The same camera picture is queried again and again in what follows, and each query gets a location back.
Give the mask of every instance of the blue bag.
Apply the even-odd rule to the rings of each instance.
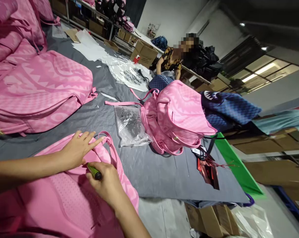
[[[219,132],[250,122],[262,110],[239,94],[210,91],[201,92],[201,105],[206,119]]]
[[[150,82],[149,87],[151,89],[158,89],[162,91],[168,84],[173,82],[174,80],[171,77],[167,77],[165,75],[156,75]]]

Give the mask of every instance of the hand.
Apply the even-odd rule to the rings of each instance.
[[[89,163],[102,174],[102,180],[95,180],[91,173],[87,173],[86,177],[97,193],[114,209],[124,206],[125,202],[130,199],[123,190],[119,175],[115,167],[104,162]]]
[[[77,131],[65,147],[58,152],[62,171],[71,170],[85,164],[86,161],[83,157],[104,139],[104,137],[101,137],[89,144],[96,132],[85,132],[79,137],[80,133],[81,131]]]

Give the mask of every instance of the green board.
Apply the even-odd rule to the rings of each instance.
[[[218,134],[218,138],[223,138],[222,133]],[[248,169],[245,167],[241,159],[237,156],[231,145],[226,139],[216,139],[215,144],[222,154],[223,158],[230,166],[232,173],[242,187],[243,191],[250,194],[254,200],[265,199],[266,195],[258,186]]]

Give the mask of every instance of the woman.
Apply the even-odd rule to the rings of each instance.
[[[61,151],[19,160],[0,161],[0,193],[18,185],[85,164],[86,161],[83,157],[97,146],[104,137],[89,144],[95,132],[85,132],[79,137],[80,133],[81,131],[77,131]],[[91,173],[87,173],[86,177],[100,197],[114,210],[125,237],[150,238],[150,234],[123,190],[115,167],[103,162],[90,164],[101,172],[102,180],[95,180]]]
[[[184,53],[189,52],[199,43],[199,38],[194,33],[190,33],[178,47],[168,47],[156,64],[156,74],[160,75],[164,71],[175,71],[175,79],[180,79],[180,70]]]

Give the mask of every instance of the gray table cover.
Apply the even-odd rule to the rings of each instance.
[[[51,27],[46,28],[45,31],[49,50],[55,50],[89,68],[93,74],[93,86],[98,92],[103,92],[123,102],[138,101],[127,86],[115,83],[107,65],[99,60],[88,61],[72,47],[70,38],[53,38]],[[113,55],[112,49],[105,48],[109,54]],[[139,97],[146,94],[135,92]],[[28,134],[24,138],[18,134],[0,136],[0,160],[35,155],[76,130],[96,131],[97,133],[107,131],[113,138],[124,172],[140,197],[248,202],[241,186],[228,168],[218,168],[220,190],[215,190],[211,185],[206,184],[197,170],[196,158],[189,148],[185,148],[183,154],[178,156],[159,155],[149,145],[119,148],[114,107],[105,105],[106,100],[111,101],[99,94],[96,99],[83,105],[63,123],[47,132]],[[208,148],[208,143],[207,139],[203,140],[206,148]],[[211,155],[218,164],[226,164],[216,146]]]

